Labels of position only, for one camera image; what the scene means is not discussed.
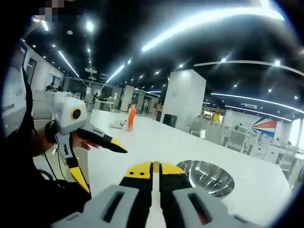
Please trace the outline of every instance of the led strip light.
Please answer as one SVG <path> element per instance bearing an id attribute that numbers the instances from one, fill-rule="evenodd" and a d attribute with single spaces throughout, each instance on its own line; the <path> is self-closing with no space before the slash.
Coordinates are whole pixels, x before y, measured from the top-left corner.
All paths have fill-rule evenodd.
<path id="1" fill-rule="evenodd" d="M 242 99 L 249 99 L 249 100 L 253 100 L 253 101 L 261 101 L 261 102 L 265 102 L 265 103 L 269 103 L 269 104 L 273 104 L 273 105 L 278 105 L 278 106 L 281 106 L 281 107 L 289 108 L 289 109 L 292 109 L 292 110 L 295 110 L 297 112 L 300 112 L 300 113 L 304 114 L 304 111 L 302 111 L 301 109 L 294 108 L 294 107 L 291 107 L 291 106 L 287 106 L 285 104 L 280 104 L 280 103 L 272 102 L 272 101 L 266 101 L 266 100 L 261 100 L 261 99 L 256 99 L 256 98 L 252 98 L 252 97 L 246 97 L 246 96 L 229 95 L 229 94 L 211 93 L 211 95 L 230 96 L 230 97 L 237 97 L 237 98 L 242 98 Z"/>
<path id="2" fill-rule="evenodd" d="M 240 109 L 240 110 L 244 110 L 244 111 L 248 111 L 248 112 L 254 112 L 254 113 L 269 115 L 269 116 L 272 116 L 272 117 L 275 117 L 275 118 L 279 118 L 279 119 L 282 119 L 282 120 L 287 120 L 287 121 L 292 122 L 292 120 L 290 120 L 290 119 L 286 119 L 286 118 L 283 118 L 283 117 L 280 117 L 280 116 L 277 116 L 277 115 L 272 115 L 272 114 L 268 114 L 268 113 L 262 113 L 262 112 L 258 112 L 258 111 L 254 111 L 254 110 L 250 110 L 250 109 L 245 109 L 245 108 L 238 108 L 238 107 L 229 106 L 229 105 L 225 105 L 225 107 L 227 107 L 227 108 L 236 108 L 236 109 Z"/>

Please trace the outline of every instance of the metal bowl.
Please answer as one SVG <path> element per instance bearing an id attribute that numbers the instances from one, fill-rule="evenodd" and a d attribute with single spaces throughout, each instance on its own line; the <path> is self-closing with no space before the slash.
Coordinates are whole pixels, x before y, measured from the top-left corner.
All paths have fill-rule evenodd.
<path id="1" fill-rule="evenodd" d="M 233 178 L 225 170 L 204 161 L 182 161 L 177 164 L 192 187 L 203 187 L 213 197 L 224 197 L 234 189 Z"/>

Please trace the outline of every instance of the ceiling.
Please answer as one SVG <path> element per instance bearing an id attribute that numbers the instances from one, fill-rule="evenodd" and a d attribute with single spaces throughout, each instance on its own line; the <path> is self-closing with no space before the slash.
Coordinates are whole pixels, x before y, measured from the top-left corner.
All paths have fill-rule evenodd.
<path id="1" fill-rule="evenodd" d="M 242 105 L 245 101 L 240 98 L 211 93 L 253 97 L 297 108 L 304 105 L 304 77 L 295 72 L 259 64 L 194 66 L 223 58 L 268 63 L 279 60 L 281 65 L 304 72 L 304 28 L 300 26 L 304 6 L 300 1 L 279 0 L 273 5 L 285 20 L 257 15 L 227 17 L 189 28 L 144 52 L 142 48 L 148 42 L 192 15 L 214 9 L 260 6 L 260 0 L 88 0 L 85 3 L 76 0 L 74 4 L 83 4 L 79 7 L 83 10 L 78 10 L 80 16 L 56 17 L 56 20 L 53 17 L 52 22 L 48 19 L 49 31 L 40 22 L 32 21 L 28 27 L 34 29 L 25 37 L 28 45 L 36 45 L 35 50 L 66 75 L 77 77 L 58 50 L 82 79 L 94 76 L 97 81 L 105 82 L 125 65 L 110 85 L 128 84 L 147 91 L 161 91 L 166 89 L 170 72 L 194 69 L 207 80 L 205 101 L 208 99 L 210 106 L 245 108 Z M 88 21 L 93 24 L 92 31 L 86 27 Z M 94 69 L 97 74 L 88 73 L 85 68 Z M 265 102 L 250 100 L 249 104 L 257 105 L 256 111 L 263 107 L 267 114 L 291 120 L 303 116 Z"/>

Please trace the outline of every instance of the desk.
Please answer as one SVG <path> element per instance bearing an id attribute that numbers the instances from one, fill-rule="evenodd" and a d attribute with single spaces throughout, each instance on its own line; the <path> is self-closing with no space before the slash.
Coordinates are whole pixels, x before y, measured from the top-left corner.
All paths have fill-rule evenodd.
<path id="1" fill-rule="evenodd" d="M 146 161 L 178 164 L 184 160 L 211 162 L 226 170 L 235 188 L 222 202 L 229 214 L 266 225 L 289 201 L 291 190 L 278 165 L 252 158 L 202 140 L 153 119 L 135 116 L 132 132 L 110 128 L 126 114 L 93 110 L 91 123 L 117 138 L 128 150 L 119 154 L 92 148 L 88 153 L 92 196 L 111 184 L 119 184 L 128 168 Z"/>
<path id="2" fill-rule="evenodd" d="M 100 110 L 100 104 L 109 105 L 109 111 L 114 112 L 114 102 L 112 102 L 112 101 L 100 101 L 100 100 L 96 99 L 94 109 Z"/>

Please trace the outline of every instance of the person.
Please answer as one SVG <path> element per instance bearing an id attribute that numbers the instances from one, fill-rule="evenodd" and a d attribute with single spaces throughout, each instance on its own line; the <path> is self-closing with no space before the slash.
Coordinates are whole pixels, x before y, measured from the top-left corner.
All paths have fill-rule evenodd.
<path id="1" fill-rule="evenodd" d="M 92 99 L 92 104 L 95 105 L 95 101 L 98 99 L 98 93 L 95 93 Z"/>
<path id="2" fill-rule="evenodd" d="M 49 84 L 47 87 L 46 87 L 46 91 L 51 91 L 54 87 L 54 82 L 52 82 L 51 84 Z"/>
<path id="3" fill-rule="evenodd" d="M 18 93 L 13 93 L 15 97 L 9 99 L 12 98 L 12 89 L 4 90 L 3 100 L 7 102 L 1 104 L 2 121 L 7 124 L 6 129 L 9 129 L 10 125 L 14 127 L 12 130 L 4 129 L 2 144 L 2 148 L 11 152 L 14 164 L 14 169 L 10 169 L 7 174 L 11 175 L 10 180 L 14 180 L 11 181 L 9 189 L 16 192 L 10 206 L 20 212 L 18 214 L 22 216 L 23 224 L 30 224 L 31 227 L 48 227 L 73 212 L 82 212 L 91 195 L 76 182 L 46 180 L 36 169 L 33 157 L 43 154 L 54 145 L 55 134 L 50 131 L 53 122 L 49 122 L 40 130 L 34 128 L 31 115 L 32 92 L 21 65 L 20 63 L 18 70 L 16 67 L 9 67 L 7 77 L 11 79 L 6 80 L 7 83 L 14 84 L 9 87 Z M 12 113 L 23 116 L 16 128 L 19 118 L 11 117 L 15 116 Z M 89 145 L 98 148 L 97 144 L 79 138 L 76 132 L 72 132 L 71 135 L 73 148 L 82 147 L 89 150 Z"/>

